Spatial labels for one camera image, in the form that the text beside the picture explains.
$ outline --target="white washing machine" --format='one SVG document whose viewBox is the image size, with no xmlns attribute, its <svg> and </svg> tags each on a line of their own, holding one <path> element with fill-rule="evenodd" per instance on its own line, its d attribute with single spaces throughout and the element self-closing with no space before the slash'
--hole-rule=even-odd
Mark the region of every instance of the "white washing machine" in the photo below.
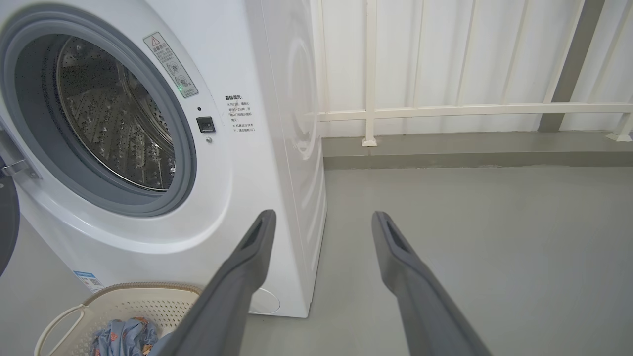
<svg viewBox="0 0 633 356">
<path fill-rule="evenodd" d="M 274 209 L 251 311 L 308 315 L 327 209 L 309 1 L 3 1 L 0 25 L 4 172 L 88 287 L 204 286 Z"/>
</svg>

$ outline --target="basket handle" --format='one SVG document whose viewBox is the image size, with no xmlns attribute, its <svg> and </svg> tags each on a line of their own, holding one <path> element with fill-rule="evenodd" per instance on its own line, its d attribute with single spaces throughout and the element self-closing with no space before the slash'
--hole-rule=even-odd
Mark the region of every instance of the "basket handle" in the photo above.
<svg viewBox="0 0 633 356">
<path fill-rule="evenodd" d="M 81 310 L 81 315 L 79 315 L 79 318 L 77 319 L 77 321 L 75 321 L 75 324 L 70 328 L 70 330 L 68 330 L 68 332 L 60 340 L 60 342 L 58 342 L 57 345 L 55 345 L 55 347 L 53 348 L 51 353 L 49 353 L 49 355 L 51 355 L 53 352 L 55 352 L 55 350 L 57 350 L 57 348 L 60 347 L 61 343 L 64 340 L 66 340 L 68 335 L 77 327 L 77 324 L 79 324 L 81 319 L 84 318 L 84 314 L 85 314 L 84 309 L 85 308 L 86 308 L 85 305 L 80 304 L 80 305 L 76 305 L 76 306 L 66 310 L 65 312 L 61 313 L 60 315 L 57 315 L 57 317 L 55 319 L 53 319 L 53 321 L 51 321 L 50 324 L 48 324 L 48 326 L 44 329 L 44 331 L 40 335 L 39 339 L 37 340 L 37 343 L 35 344 L 34 355 L 35 356 L 41 356 L 42 355 L 42 347 L 44 347 L 44 342 L 46 341 L 46 338 L 48 338 L 48 335 L 51 333 L 51 331 L 53 331 L 55 326 L 57 326 L 57 324 L 59 324 L 60 321 L 62 321 L 62 319 L 64 319 L 65 317 L 69 316 L 70 314 L 72 314 L 73 312 L 75 312 L 77 310 Z"/>
</svg>

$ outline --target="gray rubber gasket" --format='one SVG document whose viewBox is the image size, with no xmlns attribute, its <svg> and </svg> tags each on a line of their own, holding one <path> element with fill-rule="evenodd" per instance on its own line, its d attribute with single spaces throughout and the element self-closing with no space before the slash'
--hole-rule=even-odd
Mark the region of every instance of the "gray rubber gasket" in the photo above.
<svg viewBox="0 0 633 356">
<path fill-rule="evenodd" d="M 54 122 L 54 110 L 49 110 L 47 118 L 25 118 L 16 86 L 16 67 L 22 51 L 32 41 L 46 35 L 72 35 L 109 52 L 134 73 L 161 110 L 166 112 L 177 164 L 174 179 L 166 192 L 151 192 L 124 184 L 119 178 L 113 179 L 113 175 L 96 160 L 81 157 L 68 142 L 60 140 L 63 138 L 61 134 L 59 137 L 52 134 L 55 137 L 49 138 L 39 134 L 36 138 L 32 132 L 33 123 Z M 158 69 L 114 27 L 68 6 L 33 6 L 16 14 L 7 23 L 0 34 L 0 53 L 4 53 L 0 58 L 0 89 L 13 123 L 38 160 L 65 186 L 103 209 L 138 217 L 167 213 L 188 197 L 196 176 L 196 152 L 186 116 Z"/>
</svg>

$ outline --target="stainless steel drum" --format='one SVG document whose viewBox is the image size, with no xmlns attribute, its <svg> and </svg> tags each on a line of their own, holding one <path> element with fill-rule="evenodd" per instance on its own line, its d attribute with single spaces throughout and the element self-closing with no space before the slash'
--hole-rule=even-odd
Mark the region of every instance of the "stainless steel drum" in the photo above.
<svg viewBox="0 0 633 356">
<path fill-rule="evenodd" d="M 78 141 L 122 179 L 166 191 L 175 168 L 172 137 L 145 87 L 112 55 L 77 37 L 56 64 L 58 98 Z"/>
</svg>

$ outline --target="gray vertical post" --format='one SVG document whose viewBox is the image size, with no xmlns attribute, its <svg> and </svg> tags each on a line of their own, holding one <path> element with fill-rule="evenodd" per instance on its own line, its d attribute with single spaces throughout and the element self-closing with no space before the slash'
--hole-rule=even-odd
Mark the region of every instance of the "gray vertical post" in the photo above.
<svg viewBox="0 0 633 356">
<path fill-rule="evenodd" d="M 568 103 L 571 100 L 604 4 L 605 0 L 585 0 L 578 19 L 578 26 L 573 33 L 572 43 L 552 97 L 553 103 Z M 564 113 L 541 115 L 539 132 L 558 132 L 563 117 L 565 117 Z"/>
</svg>

